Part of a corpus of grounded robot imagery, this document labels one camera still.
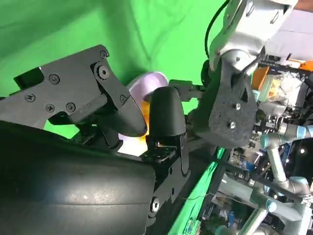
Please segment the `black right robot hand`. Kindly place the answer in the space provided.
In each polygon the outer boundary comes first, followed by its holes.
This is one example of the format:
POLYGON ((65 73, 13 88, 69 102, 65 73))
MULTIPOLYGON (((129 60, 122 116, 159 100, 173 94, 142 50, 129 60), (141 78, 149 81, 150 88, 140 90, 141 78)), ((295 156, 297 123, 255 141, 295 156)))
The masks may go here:
POLYGON ((190 176, 177 90, 146 121, 97 45, 15 78, 0 100, 3 235, 144 235, 190 176))

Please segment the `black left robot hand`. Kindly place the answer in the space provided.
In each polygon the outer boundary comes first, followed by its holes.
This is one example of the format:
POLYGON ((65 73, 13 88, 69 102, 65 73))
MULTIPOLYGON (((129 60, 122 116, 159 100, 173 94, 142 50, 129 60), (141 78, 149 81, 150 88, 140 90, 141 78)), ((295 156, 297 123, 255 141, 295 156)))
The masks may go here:
POLYGON ((170 80, 169 85, 177 90, 183 103, 187 103, 193 98, 198 101, 195 108, 184 113, 187 132, 209 141, 212 135, 210 118, 213 114, 213 106, 218 90, 215 84, 211 83, 208 86, 204 86, 195 85, 191 81, 170 80))

